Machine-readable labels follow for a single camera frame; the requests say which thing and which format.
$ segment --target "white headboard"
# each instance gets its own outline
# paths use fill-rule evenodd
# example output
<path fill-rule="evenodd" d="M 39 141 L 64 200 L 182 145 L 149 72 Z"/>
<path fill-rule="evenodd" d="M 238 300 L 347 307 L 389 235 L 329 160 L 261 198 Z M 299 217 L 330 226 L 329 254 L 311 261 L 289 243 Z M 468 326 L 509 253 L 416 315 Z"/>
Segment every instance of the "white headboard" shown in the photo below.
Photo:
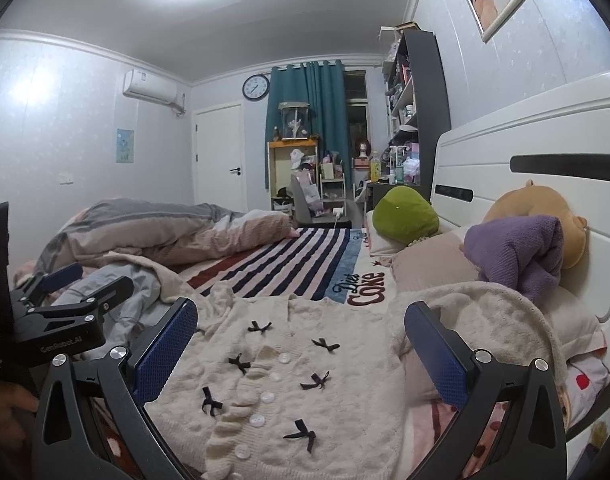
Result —
<path fill-rule="evenodd" d="M 512 160 L 518 155 L 553 154 L 583 155 L 559 156 L 562 166 L 553 162 L 556 156 Z M 608 343 L 605 364 L 610 368 L 610 156 L 588 156 L 596 154 L 610 155 L 610 72 L 443 134 L 436 151 L 432 205 L 441 222 L 462 226 L 480 222 L 496 199 L 529 179 L 560 192 L 572 211 L 589 223 L 586 253 L 577 266 L 564 271 L 561 285 L 601 321 Z M 444 186 L 439 192 L 450 196 L 437 193 L 437 186 Z M 453 198 L 453 192 L 460 198 Z"/>

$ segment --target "display case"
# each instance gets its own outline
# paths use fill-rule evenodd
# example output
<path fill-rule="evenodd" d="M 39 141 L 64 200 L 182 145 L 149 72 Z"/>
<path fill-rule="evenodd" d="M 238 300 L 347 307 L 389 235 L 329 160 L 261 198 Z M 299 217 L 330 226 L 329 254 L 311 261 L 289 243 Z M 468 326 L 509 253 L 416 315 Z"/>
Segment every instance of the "display case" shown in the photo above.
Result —
<path fill-rule="evenodd" d="M 309 139 L 311 134 L 309 103 L 280 103 L 278 109 L 281 111 L 281 136 L 283 140 Z"/>

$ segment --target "plastic bottle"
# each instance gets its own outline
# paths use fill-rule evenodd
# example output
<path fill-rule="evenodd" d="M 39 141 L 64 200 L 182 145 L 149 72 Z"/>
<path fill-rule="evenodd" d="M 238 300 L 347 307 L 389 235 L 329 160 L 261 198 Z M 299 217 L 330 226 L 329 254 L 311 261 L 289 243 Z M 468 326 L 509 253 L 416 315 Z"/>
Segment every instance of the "plastic bottle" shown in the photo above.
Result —
<path fill-rule="evenodd" d="M 378 182 L 381 177 L 381 159 L 378 157 L 378 152 L 374 150 L 371 152 L 370 160 L 370 180 L 372 182 Z"/>

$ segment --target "blue gripper pad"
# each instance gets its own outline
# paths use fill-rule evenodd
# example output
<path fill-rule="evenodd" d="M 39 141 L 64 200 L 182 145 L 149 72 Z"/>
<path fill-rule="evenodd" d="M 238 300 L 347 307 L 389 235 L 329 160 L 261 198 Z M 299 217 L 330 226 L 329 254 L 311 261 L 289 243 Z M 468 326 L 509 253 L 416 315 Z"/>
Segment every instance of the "blue gripper pad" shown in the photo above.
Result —
<path fill-rule="evenodd" d="M 427 305 L 423 306 L 425 312 L 416 303 L 407 308 L 405 333 L 443 402 L 462 410 L 469 397 L 466 369 L 435 325 L 440 324 L 440 321 L 437 318 L 430 319 L 429 316 L 434 314 Z"/>
<path fill-rule="evenodd" d="M 196 332 L 197 323 L 196 306 L 186 300 L 140 359 L 133 371 L 133 397 L 141 406 L 159 398 L 163 386 Z"/>
<path fill-rule="evenodd" d="M 43 276 L 40 280 L 40 290 L 51 294 L 57 290 L 61 290 L 64 286 L 74 283 L 83 277 L 83 266 L 81 264 L 71 264 L 56 270 L 51 274 Z"/>

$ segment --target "human hand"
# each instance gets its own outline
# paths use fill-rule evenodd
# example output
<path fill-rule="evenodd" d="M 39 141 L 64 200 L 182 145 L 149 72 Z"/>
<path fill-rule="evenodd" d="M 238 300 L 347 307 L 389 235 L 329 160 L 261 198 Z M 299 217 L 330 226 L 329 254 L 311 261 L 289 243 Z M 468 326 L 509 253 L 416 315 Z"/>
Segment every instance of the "human hand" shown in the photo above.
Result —
<path fill-rule="evenodd" d="M 18 450 L 26 435 L 12 415 L 12 408 L 35 413 L 38 410 L 38 399 L 18 384 L 0 381 L 0 447 Z"/>

